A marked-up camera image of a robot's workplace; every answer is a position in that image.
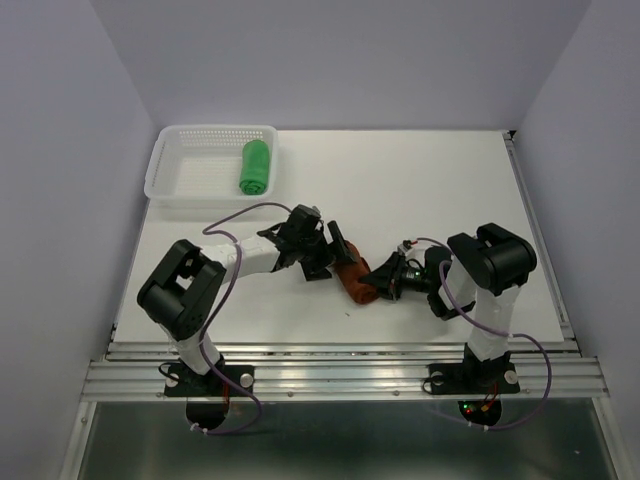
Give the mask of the green microfibre towel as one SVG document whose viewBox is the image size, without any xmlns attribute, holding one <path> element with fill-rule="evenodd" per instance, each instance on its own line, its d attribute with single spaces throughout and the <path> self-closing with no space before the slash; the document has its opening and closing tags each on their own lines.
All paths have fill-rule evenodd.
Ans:
<svg viewBox="0 0 640 480">
<path fill-rule="evenodd" d="M 263 194 L 269 182 L 270 151 L 262 140 L 252 140 L 242 149 L 239 188 L 245 195 Z"/>
</svg>

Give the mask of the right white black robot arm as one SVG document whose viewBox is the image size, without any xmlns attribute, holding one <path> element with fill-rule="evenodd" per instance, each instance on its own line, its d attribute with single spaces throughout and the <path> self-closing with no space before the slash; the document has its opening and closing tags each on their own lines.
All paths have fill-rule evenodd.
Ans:
<svg viewBox="0 0 640 480">
<path fill-rule="evenodd" d="M 406 290 L 427 295 L 432 313 L 443 321 L 464 318 L 472 325 L 460 366 L 463 384 L 482 390 L 508 362 L 508 339 L 515 302 L 537 267 L 534 248 L 495 224 L 460 233 L 445 243 L 429 241 L 423 261 L 412 264 L 406 241 L 377 269 L 361 277 L 377 294 L 397 300 Z"/>
</svg>

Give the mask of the brown microfibre towel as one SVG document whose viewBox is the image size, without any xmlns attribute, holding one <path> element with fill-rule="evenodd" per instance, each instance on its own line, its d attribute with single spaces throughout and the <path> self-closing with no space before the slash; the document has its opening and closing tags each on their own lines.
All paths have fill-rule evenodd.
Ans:
<svg viewBox="0 0 640 480">
<path fill-rule="evenodd" d="M 367 261 L 361 256 L 358 249 L 347 241 L 346 246 L 355 258 L 354 262 L 336 262 L 334 272 L 337 274 L 344 290 L 358 305 L 368 305 L 379 298 L 374 286 L 362 283 L 360 279 L 371 272 Z"/>
</svg>

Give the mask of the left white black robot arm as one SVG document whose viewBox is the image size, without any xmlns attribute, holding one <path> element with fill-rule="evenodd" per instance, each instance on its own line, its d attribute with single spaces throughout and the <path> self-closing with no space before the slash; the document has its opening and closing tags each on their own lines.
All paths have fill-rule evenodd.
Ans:
<svg viewBox="0 0 640 480">
<path fill-rule="evenodd" d="M 165 332 L 179 359 L 189 368 L 188 382 L 199 393 L 215 392 L 222 382 L 223 356 L 207 330 L 210 317 L 230 296 L 237 280 L 274 273 L 298 263 L 307 281 L 327 279 L 329 269 L 356 262 L 334 221 L 324 222 L 314 207 L 298 205 L 283 222 L 239 240 L 219 229 L 218 221 L 205 235 L 222 235 L 228 244 L 205 249 L 187 239 L 176 241 L 162 257 L 137 294 L 137 304 Z"/>
</svg>

